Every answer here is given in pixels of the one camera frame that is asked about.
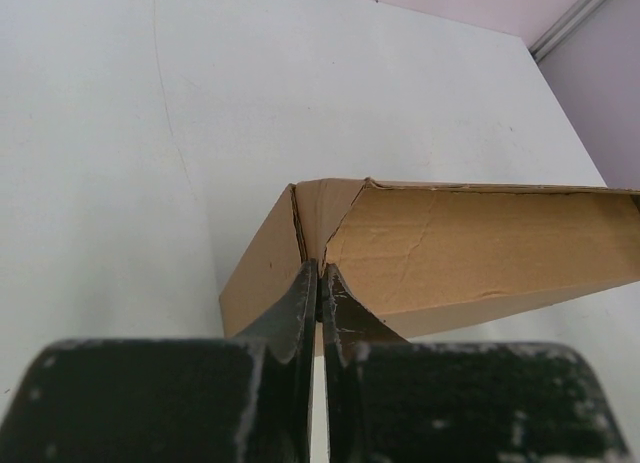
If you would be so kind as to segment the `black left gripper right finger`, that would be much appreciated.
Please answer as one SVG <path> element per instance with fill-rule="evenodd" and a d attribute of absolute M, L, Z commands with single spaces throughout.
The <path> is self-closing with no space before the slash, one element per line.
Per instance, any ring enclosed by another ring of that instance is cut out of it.
<path fill-rule="evenodd" d="M 321 283 L 333 462 L 627 462 L 592 368 L 551 343 L 411 343 Z"/>

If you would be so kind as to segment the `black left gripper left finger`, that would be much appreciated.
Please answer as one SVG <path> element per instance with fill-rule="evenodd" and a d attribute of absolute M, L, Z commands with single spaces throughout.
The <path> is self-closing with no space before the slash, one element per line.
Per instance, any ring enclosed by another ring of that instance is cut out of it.
<path fill-rule="evenodd" d="M 5 462 L 306 462 L 318 273 L 228 339 L 71 339 L 33 360 Z"/>

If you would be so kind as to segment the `brown cardboard box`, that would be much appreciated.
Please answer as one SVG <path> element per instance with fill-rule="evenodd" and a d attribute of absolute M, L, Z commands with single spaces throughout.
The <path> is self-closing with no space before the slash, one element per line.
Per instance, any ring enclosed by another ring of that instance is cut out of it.
<path fill-rule="evenodd" d="M 308 261 L 405 337 L 639 279 L 639 194 L 598 187 L 319 179 L 291 184 L 220 295 L 233 336 Z"/>

